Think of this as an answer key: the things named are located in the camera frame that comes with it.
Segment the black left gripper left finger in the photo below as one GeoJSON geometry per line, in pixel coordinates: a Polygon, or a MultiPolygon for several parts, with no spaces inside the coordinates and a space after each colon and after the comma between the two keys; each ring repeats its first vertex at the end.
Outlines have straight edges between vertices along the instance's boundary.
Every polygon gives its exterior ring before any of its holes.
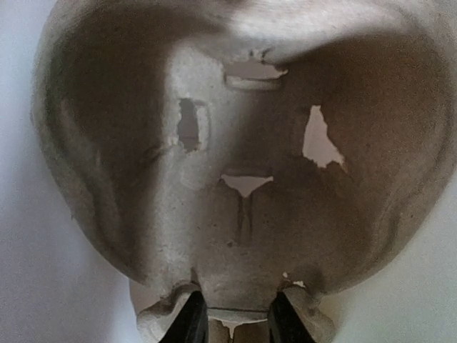
{"type": "Polygon", "coordinates": [[[206,301],[200,291],[192,292],[178,313],[162,343],[207,343],[209,318],[206,301]]]}

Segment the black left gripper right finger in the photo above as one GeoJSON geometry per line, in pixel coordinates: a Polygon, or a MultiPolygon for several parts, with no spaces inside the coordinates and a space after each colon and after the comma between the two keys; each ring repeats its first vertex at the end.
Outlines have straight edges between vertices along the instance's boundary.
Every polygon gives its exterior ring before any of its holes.
{"type": "Polygon", "coordinates": [[[278,292],[270,304],[268,328],[273,343],[315,343],[283,292],[278,292]]]}

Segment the cardboard cup carrier tray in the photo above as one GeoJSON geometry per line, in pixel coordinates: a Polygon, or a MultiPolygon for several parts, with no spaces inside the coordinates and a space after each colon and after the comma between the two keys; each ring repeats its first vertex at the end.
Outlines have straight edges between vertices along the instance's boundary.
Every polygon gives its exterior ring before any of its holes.
{"type": "Polygon", "coordinates": [[[32,118],[93,247],[209,337],[269,341],[278,292],[315,342],[456,170],[454,1],[58,1],[32,118]]]}

